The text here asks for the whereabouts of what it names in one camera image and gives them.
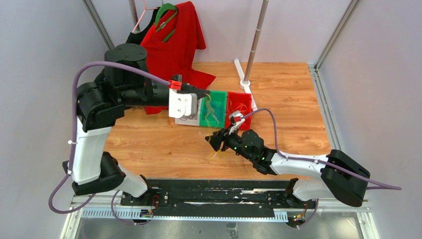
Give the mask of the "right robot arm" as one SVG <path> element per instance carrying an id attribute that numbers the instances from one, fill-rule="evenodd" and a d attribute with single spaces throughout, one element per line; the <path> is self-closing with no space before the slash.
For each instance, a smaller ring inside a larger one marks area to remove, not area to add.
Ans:
<path id="1" fill-rule="evenodd" d="M 281 156 L 277 150 L 264 145 L 264 140 L 253 130 L 238 135 L 226 128 L 205 137 L 214 151 L 231 149 L 250 161 L 258 172 L 267 175 L 292 174 L 305 179 L 292 179 L 284 194 L 292 208 L 311 199 L 337 199 L 352 207 L 361 207 L 367 190 L 367 169 L 341 150 L 329 154 Z"/>

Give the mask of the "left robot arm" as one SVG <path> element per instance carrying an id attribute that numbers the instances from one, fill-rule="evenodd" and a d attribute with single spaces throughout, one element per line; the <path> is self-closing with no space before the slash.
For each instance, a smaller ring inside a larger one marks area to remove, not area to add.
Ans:
<path id="1" fill-rule="evenodd" d="M 147 69 L 147 51 L 139 44 L 124 43 L 105 53 L 104 61 L 91 62 L 85 69 L 101 66 L 92 82 L 74 79 L 72 98 L 73 135 L 71 156 L 65 165 L 78 196 L 120 190 L 141 206 L 152 201 L 145 178 L 126 170 L 104 150 L 106 140 L 119 118 L 131 107 L 167 107 L 171 118 L 194 116 L 198 100 L 208 90 L 184 83 L 180 76 L 164 80 Z"/>

